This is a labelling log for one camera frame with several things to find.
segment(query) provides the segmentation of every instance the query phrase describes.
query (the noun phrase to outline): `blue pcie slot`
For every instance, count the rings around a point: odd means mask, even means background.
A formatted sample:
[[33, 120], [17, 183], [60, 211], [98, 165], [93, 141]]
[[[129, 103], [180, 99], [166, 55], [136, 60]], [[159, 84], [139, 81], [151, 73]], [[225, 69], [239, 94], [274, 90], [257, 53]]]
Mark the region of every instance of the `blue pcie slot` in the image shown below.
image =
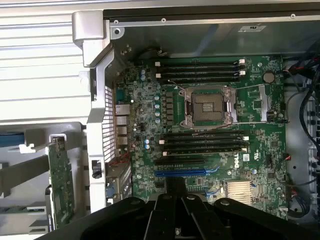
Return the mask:
[[191, 170], [159, 170], [154, 171], [156, 177], [185, 177], [185, 176], [206, 176], [211, 173], [215, 173], [219, 169], [206, 170], [204, 168], [191, 169]]

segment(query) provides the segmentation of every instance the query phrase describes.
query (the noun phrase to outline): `green expansion card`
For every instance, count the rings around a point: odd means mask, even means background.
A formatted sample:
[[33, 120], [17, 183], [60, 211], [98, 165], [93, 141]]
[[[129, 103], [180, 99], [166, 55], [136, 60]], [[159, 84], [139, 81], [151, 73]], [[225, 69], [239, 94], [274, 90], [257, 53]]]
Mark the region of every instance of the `green expansion card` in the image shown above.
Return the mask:
[[51, 214], [53, 215], [54, 229], [58, 229], [68, 224], [74, 215], [74, 185], [64, 137], [53, 137], [51, 142], [53, 144], [48, 147], [51, 199], [53, 202]]
[[282, 69], [276, 56], [130, 66], [114, 92], [116, 104], [130, 104], [117, 127], [127, 125], [133, 195], [147, 201], [164, 191], [165, 176], [182, 176], [210, 203], [228, 197], [286, 219], [286, 189], [275, 178], [286, 173], [285, 164], [275, 172], [286, 152]]

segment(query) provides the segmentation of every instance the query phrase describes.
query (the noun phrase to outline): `sticker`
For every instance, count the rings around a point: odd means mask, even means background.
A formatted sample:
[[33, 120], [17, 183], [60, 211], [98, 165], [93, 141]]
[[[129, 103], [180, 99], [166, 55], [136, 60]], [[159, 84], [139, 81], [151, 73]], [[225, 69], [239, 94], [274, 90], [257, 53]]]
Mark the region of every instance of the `sticker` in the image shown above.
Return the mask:
[[244, 162], [249, 162], [250, 161], [250, 155], [248, 153], [243, 154], [243, 161]]
[[261, 32], [266, 26], [243, 26], [238, 31], [239, 33], [256, 33]]

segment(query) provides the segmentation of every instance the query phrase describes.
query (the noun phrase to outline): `green circuit board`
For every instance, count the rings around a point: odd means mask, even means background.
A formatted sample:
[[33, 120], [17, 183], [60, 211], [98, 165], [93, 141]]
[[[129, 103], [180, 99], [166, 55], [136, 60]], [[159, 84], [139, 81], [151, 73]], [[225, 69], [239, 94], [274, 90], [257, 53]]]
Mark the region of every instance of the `green circuit board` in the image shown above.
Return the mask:
[[[155, 161], [163, 157], [162, 146], [159, 144], [163, 135], [203, 131], [181, 126], [180, 123], [185, 117], [185, 100], [179, 95], [181, 88], [176, 84], [160, 84], [156, 78], [155, 62], [179, 65], [230, 62], [239, 59], [245, 60], [245, 76], [241, 81], [228, 84], [190, 83], [183, 84], [183, 88], [224, 85], [236, 89], [235, 107], [238, 121], [243, 124], [230, 124], [224, 130], [245, 132], [245, 136], [248, 137], [247, 151], [205, 154], [203, 156], [206, 161], [200, 164], [155, 165]], [[248, 180], [252, 192], [252, 206], [286, 219], [287, 212], [283, 210], [287, 206], [285, 188], [276, 181], [274, 171], [274, 166], [283, 159], [286, 152], [282, 69], [282, 59], [276, 56], [168, 58], [145, 60], [131, 65], [123, 78], [115, 82], [114, 91], [116, 104], [131, 104], [127, 137], [128, 144], [134, 145], [130, 147], [133, 196], [147, 201], [152, 194], [164, 191], [164, 178], [156, 177], [155, 171], [216, 170], [205, 176], [185, 176], [188, 191], [205, 192], [208, 202], [213, 203], [226, 197], [228, 181]], [[275, 79], [271, 84], [263, 81], [265, 72], [274, 73]], [[268, 119], [268, 122], [261, 122], [263, 103], [259, 87], [262, 85], [268, 99], [268, 108], [272, 108], [273, 111], [272, 119]], [[145, 140], [149, 141], [148, 149]], [[283, 165], [277, 174], [284, 176], [285, 169], [286, 166]]]
[[74, 215], [75, 199], [71, 163], [64, 137], [53, 137], [48, 147], [50, 184], [52, 187], [55, 229], [70, 222]]

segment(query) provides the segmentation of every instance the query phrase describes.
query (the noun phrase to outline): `ventilation grille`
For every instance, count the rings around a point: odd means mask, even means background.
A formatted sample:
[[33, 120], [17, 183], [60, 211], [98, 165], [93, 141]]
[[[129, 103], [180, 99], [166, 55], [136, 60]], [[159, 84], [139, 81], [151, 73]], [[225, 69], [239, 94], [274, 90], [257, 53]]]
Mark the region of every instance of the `ventilation grille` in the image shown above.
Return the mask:
[[102, 141], [104, 161], [108, 163], [115, 157], [115, 124], [112, 89], [105, 86], [105, 112], [102, 122]]
[[228, 198], [252, 205], [252, 186], [250, 181], [228, 181], [226, 184]]

